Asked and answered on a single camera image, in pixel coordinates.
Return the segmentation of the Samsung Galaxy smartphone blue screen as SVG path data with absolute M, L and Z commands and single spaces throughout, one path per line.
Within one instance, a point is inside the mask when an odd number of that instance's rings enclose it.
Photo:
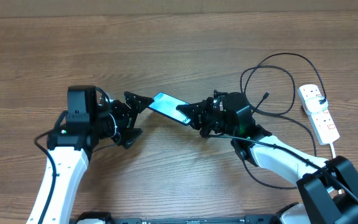
M 180 124 L 189 125 L 190 119 L 182 112 L 177 110 L 179 105 L 187 105 L 188 103 L 166 93 L 160 92 L 153 97 L 154 102 L 149 105 L 149 109 L 164 115 Z

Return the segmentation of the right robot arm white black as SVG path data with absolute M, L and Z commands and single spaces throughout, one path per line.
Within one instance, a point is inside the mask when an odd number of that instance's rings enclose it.
M 242 93 L 214 92 L 199 103 L 178 105 L 190 126 L 205 138 L 229 138 L 237 156 L 268 169 L 299 190 L 306 221 L 358 223 L 358 172 L 345 157 L 328 160 L 281 142 L 256 124 Z

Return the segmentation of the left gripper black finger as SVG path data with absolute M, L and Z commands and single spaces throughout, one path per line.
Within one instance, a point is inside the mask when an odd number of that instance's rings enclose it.
M 129 105 L 130 108 L 136 111 L 138 114 L 143 112 L 143 110 L 148 108 L 154 102 L 153 98 L 136 95 L 129 91 L 124 92 L 124 99 L 126 104 Z
M 140 137 L 143 131 L 140 128 L 126 129 L 121 134 L 121 144 L 124 149 L 129 149 Z

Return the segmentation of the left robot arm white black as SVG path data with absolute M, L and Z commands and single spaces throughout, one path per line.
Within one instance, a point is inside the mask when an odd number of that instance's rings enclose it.
M 34 139 L 47 163 L 28 223 L 69 223 L 78 186 L 99 142 L 110 139 L 124 149 L 136 142 L 142 130 L 135 121 L 153 99 L 128 91 L 124 99 L 111 100 L 93 85 L 68 88 L 67 109 L 51 130 Z

